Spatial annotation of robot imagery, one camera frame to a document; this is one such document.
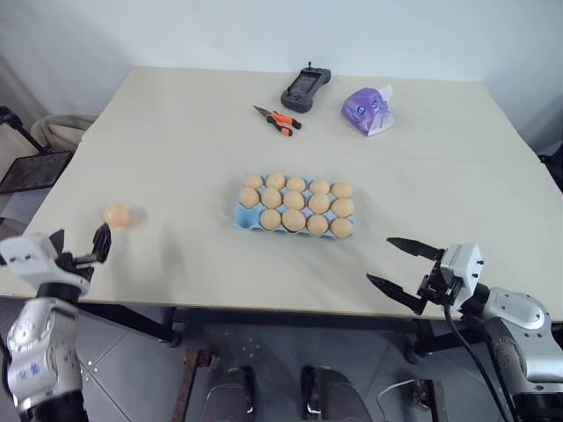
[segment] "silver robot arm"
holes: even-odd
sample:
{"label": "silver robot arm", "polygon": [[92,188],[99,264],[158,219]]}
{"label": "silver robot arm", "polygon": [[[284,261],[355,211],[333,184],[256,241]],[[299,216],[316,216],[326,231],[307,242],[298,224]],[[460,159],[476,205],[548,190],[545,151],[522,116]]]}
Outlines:
{"label": "silver robot arm", "polygon": [[483,329],[514,420],[563,420],[563,351],[544,305],[530,295],[479,283],[485,262],[476,244],[439,250],[410,239],[387,240],[402,251],[434,260],[434,267],[423,278],[419,297],[388,280],[370,274],[368,279],[418,315],[433,302],[459,310],[462,321]]}
{"label": "silver robot arm", "polygon": [[88,293],[93,262],[104,262],[111,245],[104,224],[94,236],[92,253],[74,258],[62,252],[64,233],[30,235],[0,242],[6,265],[38,291],[10,329],[11,364],[3,378],[22,421],[86,422],[78,363],[77,302]]}

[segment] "pliers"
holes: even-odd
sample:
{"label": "pliers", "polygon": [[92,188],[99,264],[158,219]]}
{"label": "pliers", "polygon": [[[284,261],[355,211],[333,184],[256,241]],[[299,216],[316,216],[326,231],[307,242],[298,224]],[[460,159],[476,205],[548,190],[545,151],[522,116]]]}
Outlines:
{"label": "pliers", "polygon": [[291,130],[289,127],[285,127],[280,125],[280,123],[285,123],[287,125],[291,125],[293,126],[295,129],[300,129],[301,128],[301,123],[299,123],[297,120],[289,117],[289,116],[284,116],[283,114],[279,114],[278,112],[269,112],[268,110],[261,108],[261,107],[257,107],[257,106],[253,106],[258,113],[262,114],[264,117],[266,117],[266,121],[271,124],[274,125],[274,127],[276,129],[278,129],[282,134],[286,135],[286,136],[291,136],[293,135],[293,130]]}

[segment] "black remote controller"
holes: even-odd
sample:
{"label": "black remote controller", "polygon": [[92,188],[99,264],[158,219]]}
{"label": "black remote controller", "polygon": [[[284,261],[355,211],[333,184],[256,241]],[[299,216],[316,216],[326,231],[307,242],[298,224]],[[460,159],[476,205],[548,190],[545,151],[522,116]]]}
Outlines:
{"label": "black remote controller", "polygon": [[307,113],[313,107],[313,96],[320,85],[327,84],[331,80],[329,69],[304,68],[296,80],[281,95],[281,103],[289,110],[298,113]]}

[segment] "brown egg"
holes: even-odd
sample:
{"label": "brown egg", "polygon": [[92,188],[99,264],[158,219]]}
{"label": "brown egg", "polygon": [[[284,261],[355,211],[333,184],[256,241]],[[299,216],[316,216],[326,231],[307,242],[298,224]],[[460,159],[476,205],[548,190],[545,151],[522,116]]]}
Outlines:
{"label": "brown egg", "polygon": [[302,192],[305,190],[305,186],[305,181],[302,178],[291,178],[287,183],[290,191]]}
{"label": "brown egg", "polygon": [[245,178],[245,186],[251,187],[252,189],[258,189],[262,185],[264,185],[264,180],[262,180],[259,174],[250,173]]}
{"label": "brown egg", "polygon": [[330,188],[331,186],[328,184],[328,182],[326,180],[323,180],[322,178],[314,180],[309,185],[309,190],[313,193],[328,193]]}
{"label": "brown egg", "polygon": [[262,193],[262,203],[266,208],[277,208],[282,204],[282,196],[279,191],[268,187]]}
{"label": "brown egg", "polygon": [[252,208],[260,202],[260,197],[251,187],[243,187],[238,193],[238,202],[245,208]]}
{"label": "brown egg", "polygon": [[339,239],[344,239],[354,231],[354,224],[346,218],[335,218],[331,222],[331,231]]}
{"label": "brown egg", "polygon": [[299,231],[305,227],[305,216],[301,211],[288,208],[281,215],[281,222],[289,231]]}
{"label": "brown egg", "polygon": [[314,236],[320,236],[328,230],[328,221],[322,215],[312,215],[307,220],[307,229]]}
{"label": "brown egg", "polygon": [[275,209],[267,209],[260,214],[260,225],[266,230],[273,230],[282,223],[282,216]]}
{"label": "brown egg", "polygon": [[122,205],[112,204],[104,208],[104,219],[112,227],[125,227],[129,225],[131,216]]}
{"label": "brown egg", "polygon": [[340,198],[333,202],[331,211],[333,211],[337,217],[348,217],[354,212],[354,202],[349,198]]}
{"label": "brown egg", "polygon": [[283,205],[287,208],[303,209],[305,200],[299,192],[289,191],[283,196]]}
{"label": "brown egg", "polygon": [[309,209],[315,214],[323,214],[328,210],[330,201],[325,193],[315,193],[309,198]]}
{"label": "brown egg", "polygon": [[331,193],[337,198],[349,198],[352,196],[352,185],[349,183],[337,183],[331,188]]}
{"label": "brown egg", "polygon": [[278,191],[285,186],[285,176],[280,171],[275,171],[266,179],[266,187],[277,189]]}

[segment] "blue egg carton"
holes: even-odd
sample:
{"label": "blue egg carton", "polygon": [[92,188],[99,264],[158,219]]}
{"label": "blue egg carton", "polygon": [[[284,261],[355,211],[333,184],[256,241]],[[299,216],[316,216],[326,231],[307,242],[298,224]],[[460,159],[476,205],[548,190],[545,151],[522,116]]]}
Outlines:
{"label": "blue egg carton", "polygon": [[[264,182],[266,182],[268,175],[267,174],[262,174],[260,175],[262,177],[262,180]],[[303,180],[305,180],[305,184],[307,189],[305,189],[304,191],[301,192],[301,194],[303,195],[304,199],[305,199],[305,207],[301,210],[301,212],[303,213],[303,215],[305,216],[305,220],[308,220],[309,217],[311,217],[312,215],[314,215],[315,213],[313,213],[308,207],[307,204],[309,202],[309,198],[313,195],[313,193],[308,189],[309,185],[311,184],[311,182],[314,180],[312,178],[303,178]],[[329,184],[331,186],[331,188],[333,187],[334,183],[332,181],[329,181]],[[266,186],[262,185],[260,186],[257,191],[260,194],[260,197],[262,197],[263,192],[266,190]],[[285,194],[287,192],[289,192],[289,189],[287,187],[283,187],[282,189],[280,189],[280,194],[281,194],[281,201],[282,204],[276,208],[276,210],[280,213],[283,214],[283,212],[288,209],[288,207],[286,207],[285,205],[283,205],[283,197],[285,196]],[[336,197],[332,194],[332,193],[328,193],[328,199],[330,201],[330,205],[333,204],[333,202],[336,200]],[[261,225],[260,225],[260,214],[262,214],[263,211],[266,211],[267,208],[264,207],[264,205],[262,205],[261,202],[259,202],[257,205],[255,205],[252,208],[246,208],[244,206],[242,206],[241,204],[237,204],[237,206],[235,207],[235,221],[233,222],[233,225],[241,228],[241,229],[248,229],[248,230],[252,230],[252,229],[260,229],[260,230],[264,230],[264,231],[285,231],[286,233],[289,233],[291,235],[295,235],[297,233],[301,233],[301,234],[305,234],[305,235],[310,235],[310,231],[307,230],[307,226],[305,225],[305,227],[299,231],[289,231],[287,230],[283,224],[280,224],[279,226],[277,226],[275,229],[273,230],[266,230],[264,229]],[[330,206],[328,211],[326,211],[324,214],[322,214],[326,220],[328,221],[328,227],[329,229],[323,233],[322,235],[320,235],[320,237],[331,237],[333,239],[336,239],[337,237],[331,232],[330,230],[330,225],[331,222],[335,219],[338,218],[336,216],[336,214],[330,210]],[[349,220],[351,223],[355,222],[355,217],[354,214],[346,217],[347,220]]]}

